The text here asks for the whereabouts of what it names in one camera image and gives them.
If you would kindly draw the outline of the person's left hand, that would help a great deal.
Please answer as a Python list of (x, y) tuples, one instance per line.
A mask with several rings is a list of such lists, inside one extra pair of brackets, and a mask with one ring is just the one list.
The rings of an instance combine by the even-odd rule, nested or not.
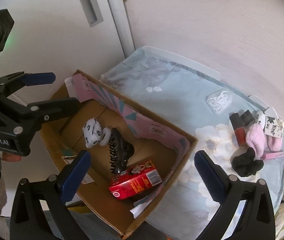
[(11, 153), (6, 153), (6, 152), (3, 152), (3, 154), (2, 154), (2, 161), (14, 163), (14, 162), (21, 161), (21, 159), (22, 159), (22, 157), (19, 156), (19, 155), (14, 155), (14, 154), (11, 154)]

